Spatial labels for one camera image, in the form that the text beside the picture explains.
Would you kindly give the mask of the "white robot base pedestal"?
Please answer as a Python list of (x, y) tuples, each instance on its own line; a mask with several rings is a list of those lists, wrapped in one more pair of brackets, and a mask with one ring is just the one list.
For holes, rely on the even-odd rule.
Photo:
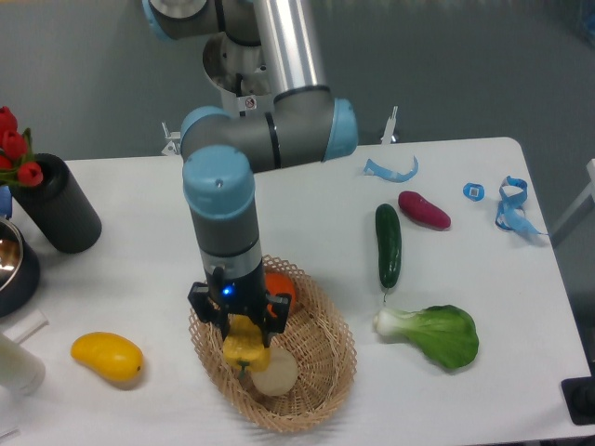
[(209, 38), (203, 51), (205, 75), (218, 90), (222, 108), (234, 116), (273, 111), (273, 97), (261, 46), (241, 46), (226, 33)]

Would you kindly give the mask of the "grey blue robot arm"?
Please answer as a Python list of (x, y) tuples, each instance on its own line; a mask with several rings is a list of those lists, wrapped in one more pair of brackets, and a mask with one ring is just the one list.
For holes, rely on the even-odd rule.
[(265, 286), (254, 176), (352, 154), (354, 110), (326, 82), (307, 1), (147, 1), (143, 10), (167, 40), (208, 35), (232, 81), (234, 112), (201, 107), (180, 129), (183, 192), (205, 270), (189, 299), (223, 335), (230, 316), (243, 315), (268, 345), (290, 300)]

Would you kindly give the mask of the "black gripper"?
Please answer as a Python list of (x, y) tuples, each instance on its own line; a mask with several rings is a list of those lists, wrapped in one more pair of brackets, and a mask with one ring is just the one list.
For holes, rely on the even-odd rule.
[(220, 330), (223, 340), (231, 329), (231, 316), (247, 316), (262, 333), (264, 348), (271, 346), (274, 334), (285, 330), (289, 318), (291, 296), (271, 295), (265, 284), (262, 265), (243, 277), (229, 279), (223, 268), (217, 267), (206, 275), (205, 282), (196, 282), (188, 300), (203, 323), (210, 323)]

